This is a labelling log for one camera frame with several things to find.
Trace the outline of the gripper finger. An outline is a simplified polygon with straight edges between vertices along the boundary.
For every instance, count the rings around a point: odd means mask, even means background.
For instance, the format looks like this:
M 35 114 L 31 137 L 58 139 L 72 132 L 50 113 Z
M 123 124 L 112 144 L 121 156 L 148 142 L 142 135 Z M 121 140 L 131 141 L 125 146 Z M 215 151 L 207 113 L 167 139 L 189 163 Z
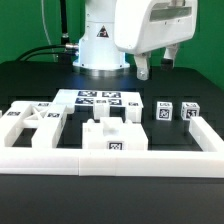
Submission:
M 147 80 L 149 78 L 150 57 L 150 52 L 141 53 L 134 56 L 135 64 L 137 67 L 137 78 L 140 80 Z
M 179 50 L 178 44 L 172 44 L 166 47 L 163 58 L 161 59 L 161 68 L 163 70 L 172 70 Z

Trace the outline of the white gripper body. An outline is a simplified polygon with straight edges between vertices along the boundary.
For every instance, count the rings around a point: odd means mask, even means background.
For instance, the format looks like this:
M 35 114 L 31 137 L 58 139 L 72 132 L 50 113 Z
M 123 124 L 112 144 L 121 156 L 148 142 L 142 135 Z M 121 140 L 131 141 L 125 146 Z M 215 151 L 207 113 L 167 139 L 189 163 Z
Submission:
M 198 0 L 117 0 L 115 45 L 138 55 L 189 40 L 197 9 Z

